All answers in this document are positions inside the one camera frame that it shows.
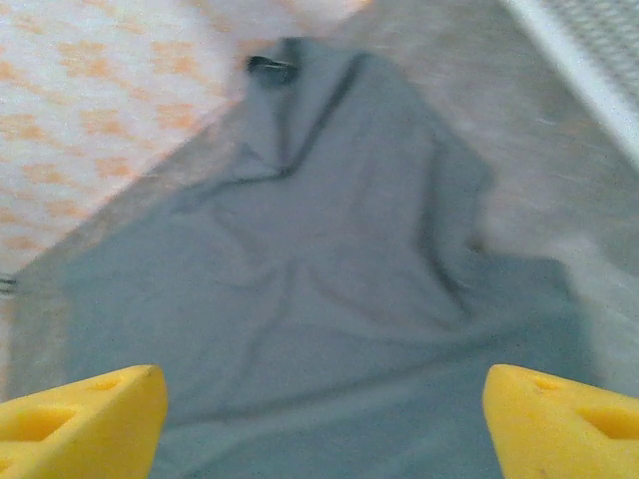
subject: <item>gray cloth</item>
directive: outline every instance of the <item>gray cloth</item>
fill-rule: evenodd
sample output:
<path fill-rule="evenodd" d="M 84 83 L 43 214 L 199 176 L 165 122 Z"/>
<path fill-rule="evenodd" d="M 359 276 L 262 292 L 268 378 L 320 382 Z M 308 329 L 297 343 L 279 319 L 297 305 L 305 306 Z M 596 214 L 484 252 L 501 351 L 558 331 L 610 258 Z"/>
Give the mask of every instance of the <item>gray cloth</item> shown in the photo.
<path fill-rule="evenodd" d="M 231 166 L 69 266 L 72 379 L 163 367 L 152 479 L 500 477 L 488 367 L 594 380 L 561 265 L 477 250 L 486 167 L 387 61 L 248 72 Z"/>

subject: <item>floor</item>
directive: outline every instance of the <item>floor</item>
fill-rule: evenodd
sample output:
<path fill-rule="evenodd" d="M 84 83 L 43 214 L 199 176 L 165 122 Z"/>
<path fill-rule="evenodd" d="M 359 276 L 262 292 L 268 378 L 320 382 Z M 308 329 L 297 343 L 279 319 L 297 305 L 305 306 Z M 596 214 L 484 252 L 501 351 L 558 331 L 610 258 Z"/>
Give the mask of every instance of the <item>floor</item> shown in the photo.
<path fill-rule="evenodd" d="M 486 245 L 562 260 L 591 324 L 604 384 L 639 396 L 639 175 L 498 0 L 376 0 L 334 35 L 398 63 L 493 168 Z M 10 395 L 65 381 L 59 268 L 158 198 L 231 157 L 239 107 L 177 150 L 19 276 Z"/>

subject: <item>gray carpet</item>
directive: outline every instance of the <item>gray carpet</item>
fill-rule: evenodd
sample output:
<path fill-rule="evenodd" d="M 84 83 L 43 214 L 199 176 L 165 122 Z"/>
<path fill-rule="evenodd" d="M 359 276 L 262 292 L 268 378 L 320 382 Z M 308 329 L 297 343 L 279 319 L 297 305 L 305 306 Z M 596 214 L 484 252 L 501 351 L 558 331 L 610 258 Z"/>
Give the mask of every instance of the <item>gray carpet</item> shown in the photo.
<path fill-rule="evenodd" d="M 497 0 L 377 0 L 334 35 L 390 57 L 494 169 L 492 249 L 564 261 L 604 384 L 639 395 L 639 176 Z M 241 112 L 193 138 L 19 276 L 10 395 L 65 381 L 60 266 L 231 158 Z"/>

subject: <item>gray fabric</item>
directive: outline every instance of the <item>gray fabric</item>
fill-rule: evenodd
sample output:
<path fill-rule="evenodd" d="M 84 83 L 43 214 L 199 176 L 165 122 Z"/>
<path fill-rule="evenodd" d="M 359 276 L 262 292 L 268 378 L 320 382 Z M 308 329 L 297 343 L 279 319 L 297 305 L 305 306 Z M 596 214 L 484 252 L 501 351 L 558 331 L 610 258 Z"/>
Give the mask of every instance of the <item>gray fabric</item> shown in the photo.
<path fill-rule="evenodd" d="M 488 367 L 594 381 L 562 267 L 477 251 L 487 170 L 385 60 L 249 75 L 230 167 L 70 264 L 72 379 L 164 368 L 152 479 L 500 477 Z"/>

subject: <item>wrinkled fabric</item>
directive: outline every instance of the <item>wrinkled fabric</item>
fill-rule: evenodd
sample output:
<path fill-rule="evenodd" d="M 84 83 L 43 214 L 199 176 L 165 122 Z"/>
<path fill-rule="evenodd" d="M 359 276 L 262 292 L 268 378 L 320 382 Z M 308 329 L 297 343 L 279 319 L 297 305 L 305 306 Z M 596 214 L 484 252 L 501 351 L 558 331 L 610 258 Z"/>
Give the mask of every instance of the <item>wrinkled fabric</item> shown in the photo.
<path fill-rule="evenodd" d="M 386 60 L 286 39 L 221 174 L 74 260 L 71 379 L 160 364 L 152 479 L 489 479 L 494 363 L 594 382 L 563 268 L 480 252 L 487 168 Z"/>

